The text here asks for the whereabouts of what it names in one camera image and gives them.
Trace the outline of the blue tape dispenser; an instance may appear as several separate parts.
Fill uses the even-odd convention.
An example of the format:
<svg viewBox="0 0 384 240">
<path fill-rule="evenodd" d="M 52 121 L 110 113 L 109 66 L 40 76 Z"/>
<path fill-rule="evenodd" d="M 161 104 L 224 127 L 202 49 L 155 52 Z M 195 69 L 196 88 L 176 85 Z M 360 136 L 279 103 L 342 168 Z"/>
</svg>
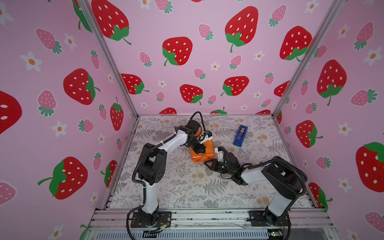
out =
<svg viewBox="0 0 384 240">
<path fill-rule="evenodd" d="M 233 145 L 237 147 L 241 147 L 244 143 L 246 133 L 247 133 L 248 127 L 240 125 L 238 128 L 238 131 L 236 133 L 235 139 L 233 141 Z"/>
</svg>

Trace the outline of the aluminium corner post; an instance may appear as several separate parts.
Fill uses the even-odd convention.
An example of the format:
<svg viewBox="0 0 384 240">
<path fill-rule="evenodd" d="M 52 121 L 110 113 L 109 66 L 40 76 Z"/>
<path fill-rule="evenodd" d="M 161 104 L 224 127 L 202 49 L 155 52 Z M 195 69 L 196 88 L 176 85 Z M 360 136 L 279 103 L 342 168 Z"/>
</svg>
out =
<svg viewBox="0 0 384 240">
<path fill-rule="evenodd" d="M 80 0 L 79 1 L 79 4 L 82 8 L 82 11 L 83 11 L 83 14 L 86 18 L 86 21 L 88 22 L 91 30 L 92 30 L 92 33 L 104 55 L 104 58 L 108 64 L 108 67 L 117 83 L 117 86 L 121 92 L 121 94 L 123 95 L 124 99 L 125 99 L 125 102 L 126 104 L 128 105 L 132 115 L 133 115 L 133 118 L 135 119 L 138 119 L 139 118 L 139 115 L 134 107 L 134 104 L 129 96 L 129 92 L 126 88 L 126 85 L 124 83 L 124 80 L 123 78 L 121 77 L 121 74 L 120 72 L 118 71 L 118 68 L 116 66 L 116 63 L 113 59 L 113 56 L 111 55 L 111 52 L 107 46 L 107 43 L 104 39 L 104 36 L 99 28 L 99 25 L 97 23 L 97 20 L 95 18 L 95 15 L 93 14 L 92 12 L 92 8 L 91 8 L 91 4 L 89 3 L 89 1 L 85 1 L 85 0 Z"/>
<path fill-rule="evenodd" d="M 313 54 L 315 50 L 317 49 L 318 45 L 323 41 L 324 37 L 327 35 L 328 30 L 332 26 L 333 22 L 337 18 L 339 12 L 343 8 L 343 5 L 345 4 L 345 1 L 342 0 L 336 0 L 333 1 L 329 10 L 327 11 L 327 14 L 325 15 L 322 23 L 320 24 L 315 36 L 313 37 L 312 42 L 309 45 L 308 50 L 306 51 L 303 59 L 299 63 L 297 69 L 295 70 L 292 78 L 290 79 L 290 83 L 288 84 L 283 97 L 279 101 L 274 113 L 272 114 L 272 119 L 276 120 L 278 113 L 282 110 L 283 106 L 285 105 L 288 97 L 294 90 L 297 82 L 300 80 L 302 74 L 306 70 L 307 64 L 311 61 Z"/>
</svg>

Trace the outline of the left aluminium corner post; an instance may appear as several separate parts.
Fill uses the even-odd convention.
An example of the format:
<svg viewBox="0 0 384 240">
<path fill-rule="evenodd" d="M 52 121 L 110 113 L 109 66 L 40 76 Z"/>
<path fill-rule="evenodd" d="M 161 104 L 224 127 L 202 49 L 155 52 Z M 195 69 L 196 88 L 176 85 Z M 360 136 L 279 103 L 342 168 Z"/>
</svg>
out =
<svg viewBox="0 0 384 240">
<path fill-rule="evenodd" d="M 97 20 L 95 18 L 95 15 L 93 14 L 92 12 L 92 8 L 91 8 L 91 4 L 89 3 L 89 1 L 85 1 L 85 0 L 80 0 L 79 1 L 79 4 L 82 8 L 82 11 L 83 11 L 83 14 L 86 18 L 86 21 L 88 22 L 91 30 L 92 30 L 92 33 L 104 55 L 104 58 L 108 64 L 108 67 L 117 83 L 117 86 L 121 92 L 121 94 L 123 95 L 124 99 L 125 99 L 125 102 L 126 104 L 128 105 L 132 115 L 133 115 L 133 118 L 135 119 L 138 119 L 139 118 L 139 115 L 134 107 L 134 104 L 129 96 L 129 92 L 126 88 L 126 85 L 124 83 L 124 80 L 123 78 L 121 77 L 121 74 L 120 72 L 118 71 L 118 68 L 116 66 L 116 63 L 113 59 L 113 56 L 111 55 L 111 52 L 107 46 L 107 43 L 104 39 L 104 36 L 99 28 L 99 25 L 97 23 Z"/>
</svg>

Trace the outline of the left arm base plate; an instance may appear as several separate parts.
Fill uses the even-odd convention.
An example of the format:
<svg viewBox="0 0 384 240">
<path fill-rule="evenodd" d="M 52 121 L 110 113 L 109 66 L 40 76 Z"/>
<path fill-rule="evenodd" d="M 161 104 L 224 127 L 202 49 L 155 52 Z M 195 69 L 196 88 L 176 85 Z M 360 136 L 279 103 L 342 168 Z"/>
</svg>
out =
<svg viewBox="0 0 384 240">
<path fill-rule="evenodd" d="M 131 220 L 131 228 L 159 228 L 169 226 L 172 221 L 172 212 L 154 212 L 149 215 L 145 212 L 135 212 Z"/>
</svg>

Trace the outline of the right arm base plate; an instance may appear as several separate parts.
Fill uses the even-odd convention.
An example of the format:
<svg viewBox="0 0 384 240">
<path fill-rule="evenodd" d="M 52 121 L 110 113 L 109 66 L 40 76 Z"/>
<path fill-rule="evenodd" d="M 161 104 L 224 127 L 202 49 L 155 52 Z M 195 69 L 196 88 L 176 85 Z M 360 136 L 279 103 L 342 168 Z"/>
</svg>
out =
<svg viewBox="0 0 384 240">
<path fill-rule="evenodd" d="M 279 217 L 276 217 L 271 212 L 249 211 L 247 221 L 250 222 L 253 227 L 288 227 L 291 225 L 287 211 L 283 212 Z"/>
</svg>

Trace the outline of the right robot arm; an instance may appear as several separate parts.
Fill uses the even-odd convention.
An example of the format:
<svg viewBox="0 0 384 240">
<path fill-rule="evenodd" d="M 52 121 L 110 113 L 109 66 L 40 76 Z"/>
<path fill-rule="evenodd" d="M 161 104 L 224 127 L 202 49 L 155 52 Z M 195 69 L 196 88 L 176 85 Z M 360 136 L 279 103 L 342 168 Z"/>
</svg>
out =
<svg viewBox="0 0 384 240">
<path fill-rule="evenodd" d="M 256 165 L 241 165 L 235 155 L 225 148 L 218 147 L 215 152 L 217 159 L 204 162 L 211 171 L 229 175 L 229 179 L 240 186 L 268 181 L 275 188 L 277 192 L 264 211 L 270 225 L 280 221 L 296 200 L 307 193 L 306 174 L 281 157 L 275 156 Z"/>
</svg>

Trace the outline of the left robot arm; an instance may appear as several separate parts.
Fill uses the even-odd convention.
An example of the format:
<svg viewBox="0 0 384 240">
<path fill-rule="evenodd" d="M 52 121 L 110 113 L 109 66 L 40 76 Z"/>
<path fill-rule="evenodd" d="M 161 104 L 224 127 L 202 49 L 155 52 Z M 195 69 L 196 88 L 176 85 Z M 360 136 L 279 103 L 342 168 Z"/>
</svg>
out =
<svg viewBox="0 0 384 240">
<path fill-rule="evenodd" d="M 166 172 L 167 156 L 178 147 L 192 148 L 196 154 L 206 152 L 205 142 L 210 141 L 212 132 L 203 129 L 198 134 L 200 124 L 190 120 L 187 125 L 175 127 L 173 134 L 157 144 L 143 146 L 132 181 L 143 186 L 143 204 L 139 209 L 141 217 L 148 222 L 156 220 L 159 211 L 157 184 Z"/>
</svg>

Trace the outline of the aluminium front frame rail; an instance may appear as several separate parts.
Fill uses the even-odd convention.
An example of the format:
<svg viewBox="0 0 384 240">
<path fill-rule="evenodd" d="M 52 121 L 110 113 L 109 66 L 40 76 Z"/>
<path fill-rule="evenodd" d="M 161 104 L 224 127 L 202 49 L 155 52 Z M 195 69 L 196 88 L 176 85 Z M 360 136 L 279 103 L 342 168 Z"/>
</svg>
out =
<svg viewBox="0 0 384 240">
<path fill-rule="evenodd" d="M 86 240 L 339 240 L 322 209 L 291 209 L 270 226 L 262 209 L 161 209 L 154 225 L 128 209 L 95 211 Z"/>
</svg>

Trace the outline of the right aluminium corner post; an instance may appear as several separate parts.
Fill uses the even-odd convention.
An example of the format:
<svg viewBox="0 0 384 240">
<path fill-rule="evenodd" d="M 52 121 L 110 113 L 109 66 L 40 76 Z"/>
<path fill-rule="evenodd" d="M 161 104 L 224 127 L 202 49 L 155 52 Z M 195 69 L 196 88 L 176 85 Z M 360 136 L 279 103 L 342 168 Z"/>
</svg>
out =
<svg viewBox="0 0 384 240">
<path fill-rule="evenodd" d="M 290 83 L 288 84 L 283 97 L 279 101 L 274 113 L 272 114 L 272 119 L 276 120 L 278 113 L 282 110 L 283 106 L 285 105 L 288 97 L 294 90 L 297 82 L 300 80 L 302 74 L 306 70 L 307 64 L 311 61 L 313 54 L 315 50 L 317 49 L 318 45 L 323 41 L 324 37 L 327 35 L 328 30 L 332 26 L 333 22 L 337 18 L 339 12 L 343 8 L 343 5 L 345 4 L 345 1 L 342 0 L 336 0 L 333 1 L 329 10 L 327 11 L 327 14 L 325 15 L 322 23 L 320 24 L 315 36 L 313 37 L 312 42 L 309 45 L 308 50 L 306 51 L 303 59 L 299 63 L 297 69 L 295 70 L 292 78 L 290 79 Z"/>
</svg>

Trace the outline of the orange wrapping paper sheet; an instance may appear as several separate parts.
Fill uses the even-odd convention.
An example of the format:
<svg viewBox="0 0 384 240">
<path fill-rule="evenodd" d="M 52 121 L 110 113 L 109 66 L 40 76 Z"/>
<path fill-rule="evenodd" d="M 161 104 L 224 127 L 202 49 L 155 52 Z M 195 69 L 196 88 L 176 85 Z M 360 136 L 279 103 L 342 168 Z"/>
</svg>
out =
<svg viewBox="0 0 384 240">
<path fill-rule="evenodd" d="M 194 163 L 201 163 L 213 160 L 215 152 L 212 132 L 207 131 L 202 133 L 201 131 L 198 131 L 198 135 L 195 137 L 196 141 L 194 141 L 190 147 L 192 161 Z"/>
</svg>

